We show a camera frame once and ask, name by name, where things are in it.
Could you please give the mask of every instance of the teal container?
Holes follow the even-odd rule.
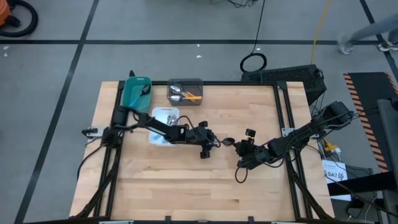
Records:
[[[142,88],[150,85],[150,92],[140,97]],[[130,106],[135,102],[134,109],[138,112],[148,113],[150,109],[150,100],[152,99],[152,80],[148,77],[130,77],[124,84],[124,93],[122,106]]]

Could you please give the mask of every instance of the gray floor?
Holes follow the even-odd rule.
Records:
[[[37,30],[21,40],[79,40],[94,2],[28,1],[38,11],[40,21]],[[261,3],[236,9],[226,2],[212,5],[208,0],[99,0],[87,40],[252,40]],[[367,3],[376,21],[396,12],[398,7],[395,0],[367,0]],[[259,39],[313,40],[324,5],[325,1],[319,0],[267,0]],[[22,9],[16,14],[29,18]],[[334,0],[320,40],[335,40],[340,32],[351,32],[368,24],[359,1]],[[0,37],[0,169],[5,175],[0,183],[0,223],[12,223],[78,42],[1,44],[3,40],[7,38]],[[257,47],[267,55],[268,69],[310,63],[311,45]],[[102,81],[125,79],[130,69],[153,80],[177,77],[240,80],[239,63],[252,48],[251,44],[84,45],[24,221],[68,217],[76,170],[86,141],[80,130],[91,123]],[[398,52],[391,54],[398,59]],[[319,45],[315,63],[324,71],[328,87],[323,105],[340,100],[350,109],[354,105],[343,73],[392,74],[384,54],[373,45],[356,46],[350,56],[339,54],[334,45]],[[258,61],[253,59],[245,68],[256,67]],[[339,145],[347,164],[370,167],[377,172],[358,119],[328,139]]]

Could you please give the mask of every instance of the gray container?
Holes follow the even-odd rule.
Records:
[[[177,94],[172,91],[171,86],[179,87],[182,92]],[[194,96],[201,96],[200,100],[186,100],[181,99],[181,101],[171,100],[171,96],[180,96],[185,98],[187,94],[193,94]],[[167,99],[173,106],[198,106],[201,105],[203,100],[203,81],[200,78],[172,78],[167,82]]]

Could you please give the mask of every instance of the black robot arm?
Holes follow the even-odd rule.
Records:
[[[304,148],[311,136],[315,134],[322,136],[326,129],[339,130],[349,125],[353,115],[354,112],[349,111],[342,102],[335,101],[325,106],[308,124],[285,137],[271,139],[261,146],[253,144],[256,132],[247,129],[248,138],[234,144],[236,152],[242,157],[238,161],[238,167],[251,170],[263,163],[272,164],[284,158],[289,149]]]
[[[202,147],[200,153],[202,159],[210,157],[210,150],[213,146],[220,146],[220,142],[218,142],[214,133],[207,128],[207,121],[202,121],[197,127],[192,127],[192,129],[190,129],[188,125],[166,125],[157,121],[154,117],[149,116],[147,113],[141,113],[132,108],[121,106],[119,109],[132,111],[133,118],[137,123],[132,126],[114,124],[114,129],[132,131],[136,128],[146,128],[160,134],[171,144],[199,145]]]

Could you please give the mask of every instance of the wooden table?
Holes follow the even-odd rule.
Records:
[[[109,125],[117,86],[117,82],[102,83],[93,126]],[[304,88],[302,83],[288,83],[288,88],[295,125],[301,127],[310,121]],[[152,91],[152,108],[170,106],[166,86],[153,86]],[[201,106],[181,106],[179,110],[194,125],[208,121],[220,139],[240,141],[246,128],[257,131],[257,144],[280,136],[271,86],[204,86]],[[209,159],[200,159],[200,146],[156,147],[149,144],[148,134],[146,129],[136,129],[124,136],[112,219],[164,220],[170,215],[172,220],[247,221],[248,216],[256,221],[294,220],[285,166],[259,166],[239,184],[234,179],[239,159],[234,147],[213,148]],[[85,156],[99,143],[90,144]],[[70,215],[77,214],[98,188],[104,152],[95,154],[82,167]],[[318,153],[304,149],[302,160],[309,191],[334,216]],[[238,177],[244,177],[244,169]],[[300,212],[305,217],[302,195],[297,190]],[[107,198],[105,192],[101,214]]]

